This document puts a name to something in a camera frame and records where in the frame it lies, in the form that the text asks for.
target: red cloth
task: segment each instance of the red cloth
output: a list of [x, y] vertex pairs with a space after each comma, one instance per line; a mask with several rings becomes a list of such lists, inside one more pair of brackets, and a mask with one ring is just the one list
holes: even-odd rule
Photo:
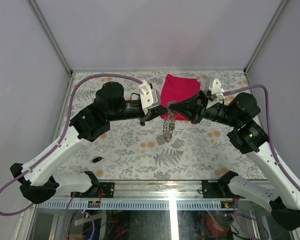
[[230, 229], [229, 227], [222, 225], [216, 219], [213, 219], [209, 214], [204, 215], [204, 220], [206, 222], [204, 230], [206, 233], [208, 233], [209, 236], [213, 238], [223, 237]]
[[[199, 90], [200, 82], [197, 79], [182, 78], [168, 74], [161, 92], [161, 105], [167, 107], [168, 103], [172, 101], [181, 102], [197, 94]], [[161, 115], [161, 118], [166, 119], [167, 114]], [[176, 120], [188, 119], [178, 113]]]

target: small black object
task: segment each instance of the small black object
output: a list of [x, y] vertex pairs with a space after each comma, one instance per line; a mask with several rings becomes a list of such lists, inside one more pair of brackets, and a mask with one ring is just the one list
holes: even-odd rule
[[293, 231], [300, 227], [300, 210], [287, 208], [281, 197], [269, 202], [272, 211], [271, 215], [283, 228]]
[[95, 164], [97, 162], [100, 162], [102, 159], [104, 159], [102, 156], [98, 156], [98, 157], [95, 157], [94, 159], [92, 159], [92, 162]]

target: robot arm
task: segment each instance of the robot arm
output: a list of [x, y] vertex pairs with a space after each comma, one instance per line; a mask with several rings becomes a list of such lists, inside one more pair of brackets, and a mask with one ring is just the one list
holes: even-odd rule
[[278, 154], [279, 163], [273, 157], [268, 135], [253, 120], [261, 111], [256, 99], [252, 94], [243, 92], [225, 105], [220, 102], [224, 99], [223, 92], [220, 81], [210, 77], [203, 91], [182, 102], [171, 103], [168, 108], [182, 114], [193, 124], [207, 119], [233, 127], [227, 134], [230, 142], [260, 168], [274, 190], [249, 182], [232, 171], [218, 180], [220, 190], [230, 190], [262, 206], [288, 230], [300, 227], [300, 190], [292, 183], [296, 182], [300, 188], [300, 180]]
[[70, 120], [69, 128], [60, 144], [59, 137], [43, 152], [25, 164], [15, 163], [10, 171], [19, 176], [46, 155], [53, 146], [58, 148], [24, 177], [19, 179], [22, 195], [35, 204], [43, 203], [54, 195], [71, 192], [85, 193], [93, 197], [99, 189], [99, 181], [91, 171], [80, 174], [54, 174], [75, 152], [100, 135], [110, 130], [110, 122], [139, 119], [142, 126], [167, 113], [160, 106], [160, 95], [146, 81], [139, 85], [139, 98], [125, 100], [124, 87], [117, 82], [108, 82], [95, 93], [92, 104], [82, 109]]
[[[228, 133], [230, 142], [240, 152], [250, 158], [269, 179], [275, 190], [256, 185], [229, 171], [219, 180], [221, 191], [231, 191], [262, 206], [288, 230], [300, 227], [300, 180], [293, 174], [285, 162], [278, 156], [277, 163], [272, 156], [268, 135], [253, 120], [259, 114], [256, 99], [248, 93], [238, 94], [234, 100], [225, 105], [223, 89], [218, 79], [208, 78], [203, 91], [178, 103], [171, 103], [168, 108], [180, 113], [193, 124], [202, 119], [218, 122], [233, 127]], [[71, 155], [82, 146], [96, 140], [110, 130], [110, 122], [126, 119], [140, 119], [140, 124], [150, 121], [168, 110], [160, 106], [159, 93], [143, 81], [139, 85], [139, 99], [124, 99], [124, 88], [117, 82], [108, 82], [95, 94], [92, 104], [81, 110], [70, 120], [69, 129], [58, 145], [59, 139], [48, 146], [42, 153], [25, 164], [15, 163], [10, 170], [14, 177], [30, 170], [19, 179], [20, 190], [25, 198], [35, 204], [42, 203], [54, 195], [70, 192], [86, 193], [95, 197], [99, 189], [96, 176], [86, 171], [75, 175], [54, 174]], [[30, 167], [52, 146], [58, 149], [50, 154], [34, 169]], [[287, 171], [289, 178], [280, 168]]]

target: gray wall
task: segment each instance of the gray wall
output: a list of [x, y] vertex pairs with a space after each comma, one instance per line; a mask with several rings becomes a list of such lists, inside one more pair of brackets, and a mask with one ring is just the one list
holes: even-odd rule
[[[25, 0], [0, 0], [0, 187], [9, 167], [48, 144], [67, 74]], [[15, 183], [0, 196], [0, 210], [26, 201]], [[12, 239], [20, 216], [0, 216], [0, 240]]]
[[37, 0], [73, 69], [240, 68], [281, 0]]
[[[249, 76], [268, 88], [276, 149], [300, 178], [300, 0], [290, 1]], [[256, 95], [264, 107], [262, 90]]]

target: patterned table surface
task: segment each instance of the patterned table surface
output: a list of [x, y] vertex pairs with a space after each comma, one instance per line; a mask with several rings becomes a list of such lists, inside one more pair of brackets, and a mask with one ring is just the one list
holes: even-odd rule
[[[85, 77], [100, 72], [78, 72], [73, 88]], [[248, 85], [242, 71], [139, 71], [113, 72], [147, 80], [161, 92], [167, 74], [183, 78], [197, 78], [204, 86], [207, 77], [218, 78], [222, 87], [234, 90]], [[129, 80], [106, 77], [84, 83], [77, 91], [71, 117], [92, 103], [95, 92], [109, 81], [124, 86], [124, 96], [138, 92], [138, 85]], [[228, 104], [234, 96], [227, 96]], [[139, 120], [111, 122], [111, 130], [89, 146], [79, 150], [59, 169], [58, 173], [73, 174], [93, 171], [102, 180], [202, 180], [218, 179], [228, 170], [247, 179], [265, 179], [260, 169], [242, 156], [230, 143], [230, 127], [202, 120], [200, 124], [177, 121], [173, 138], [163, 139], [163, 120], [160, 117], [140, 126]], [[95, 157], [103, 157], [92, 163]]]

